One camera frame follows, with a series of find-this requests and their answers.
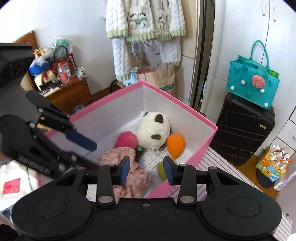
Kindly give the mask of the colourful milk bottle pack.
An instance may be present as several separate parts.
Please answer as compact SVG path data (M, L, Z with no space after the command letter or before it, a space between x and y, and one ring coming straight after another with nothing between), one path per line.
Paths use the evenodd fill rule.
M271 183L277 181L286 171L291 162L289 153L284 148L276 145L269 146L263 157L255 167Z

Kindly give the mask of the brown paper bag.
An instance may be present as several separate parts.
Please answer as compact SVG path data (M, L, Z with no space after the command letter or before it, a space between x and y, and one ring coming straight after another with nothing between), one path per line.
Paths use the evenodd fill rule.
M137 79L145 81L170 95L175 95L175 66L160 64L144 66L137 70Z

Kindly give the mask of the green sponge egg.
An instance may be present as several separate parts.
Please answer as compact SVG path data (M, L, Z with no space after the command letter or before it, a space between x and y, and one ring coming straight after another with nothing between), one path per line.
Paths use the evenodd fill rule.
M161 180L165 181L167 179L166 174L165 174L165 170L164 170L163 161L161 161L157 164L157 172L158 172L158 176L161 178Z

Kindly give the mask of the striped table cloth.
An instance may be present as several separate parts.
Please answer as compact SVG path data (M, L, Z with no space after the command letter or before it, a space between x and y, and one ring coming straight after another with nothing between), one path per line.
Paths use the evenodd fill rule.
M124 198L96 209L78 240L286 240L290 227L279 204L217 168L195 170L164 158L173 198Z

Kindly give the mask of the white fluffy robe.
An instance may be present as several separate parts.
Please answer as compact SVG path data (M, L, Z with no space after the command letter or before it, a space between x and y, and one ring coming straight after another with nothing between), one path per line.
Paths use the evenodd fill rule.
M129 42L156 44L162 63L179 66L186 35L181 1L106 1L105 31L112 40L117 81L130 77Z

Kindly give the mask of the white round plush toy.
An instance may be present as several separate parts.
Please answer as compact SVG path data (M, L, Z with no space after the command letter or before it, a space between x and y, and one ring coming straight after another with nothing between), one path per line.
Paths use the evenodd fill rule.
M139 146L160 154L171 132L168 118L159 112L147 112L139 124L135 136Z

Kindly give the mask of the red fluffy pouch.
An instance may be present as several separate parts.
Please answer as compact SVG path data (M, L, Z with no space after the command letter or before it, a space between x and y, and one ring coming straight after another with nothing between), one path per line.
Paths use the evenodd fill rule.
M114 148L130 147L136 149L138 146L137 137L132 132L121 133L115 141Z

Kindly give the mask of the pink storage box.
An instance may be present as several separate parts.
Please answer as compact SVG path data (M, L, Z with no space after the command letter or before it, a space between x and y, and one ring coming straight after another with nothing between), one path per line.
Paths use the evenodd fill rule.
M143 81L90 104L70 120L79 133L96 142L96 150L88 151L57 131L48 131L46 136L60 149L73 151L91 161L112 150L120 134L130 131L136 135L143 148L140 167L151 177L145 193L147 198L169 196L173 190L157 171L157 164L169 154L161 146L170 134L178 133L185 139L185 149L177 163L195 166L217 131L217 126L194 109Z

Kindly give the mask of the grey three-door wardrobe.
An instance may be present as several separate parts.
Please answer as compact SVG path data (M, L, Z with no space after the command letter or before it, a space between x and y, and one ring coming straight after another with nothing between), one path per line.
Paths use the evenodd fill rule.
M217 121L230 62L239 55L279 73L273 100L275 127L254 153L259 156L274 140L295 109L295 10L285 1L215 1L212 51L201 113Z

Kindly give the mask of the black suitcase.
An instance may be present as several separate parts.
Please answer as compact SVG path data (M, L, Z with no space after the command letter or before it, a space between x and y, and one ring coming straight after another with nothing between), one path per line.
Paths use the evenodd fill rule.
M262 108L232 93L226 95L210 147L241 166L258 150L275 126L273 107Z

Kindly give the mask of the black clothes rack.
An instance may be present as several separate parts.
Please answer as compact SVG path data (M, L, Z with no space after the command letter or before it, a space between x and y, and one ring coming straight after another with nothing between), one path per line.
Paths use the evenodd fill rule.
M196 45L190 106L200 111L208 76L215 22L215 1L197 1Z

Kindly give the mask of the floral pink cloth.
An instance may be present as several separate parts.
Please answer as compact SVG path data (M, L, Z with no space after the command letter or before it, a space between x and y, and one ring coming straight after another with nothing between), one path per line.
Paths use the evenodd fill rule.
M148 172L145 169L141 169L139 163L135 160L136 151L130 147L115 148L98 156L97 164L117 165L124 157L130 158L130 170L125 185L113 186L116 202L118 202L120 198L144 197L151 182L151 177Z

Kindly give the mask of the wooden nightstand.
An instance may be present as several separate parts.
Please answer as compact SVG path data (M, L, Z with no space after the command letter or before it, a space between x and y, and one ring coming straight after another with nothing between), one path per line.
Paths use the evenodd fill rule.
M69 82L59 87L59 90L49 94L46 98L55 106L70 114L79 105L88 106L92 97L87 83L88 76L73 77Z

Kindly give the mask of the red mesh basket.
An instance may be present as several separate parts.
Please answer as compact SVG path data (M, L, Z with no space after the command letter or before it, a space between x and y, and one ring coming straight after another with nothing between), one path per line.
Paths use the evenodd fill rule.
M60 50L64 51L64 55L60 58L57 58L57 54L60 52ZM68 49L65 46L59 46L54 51L53 61L51 63L51 66L54 70L54 73L58 75L58 63L61 63L63 68L66 70L68 76L72 78L75 75L75 68L77 67L75 63L75 59L72 53L68 52Z

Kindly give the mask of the orange sponge egg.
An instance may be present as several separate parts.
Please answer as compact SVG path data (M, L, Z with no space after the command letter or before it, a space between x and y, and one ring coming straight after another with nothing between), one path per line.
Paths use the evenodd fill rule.
M184 137L179 133L171 134L167 141L166 147L168 148L168 152L173 159L177 159L184 152L186 146L186 141Z

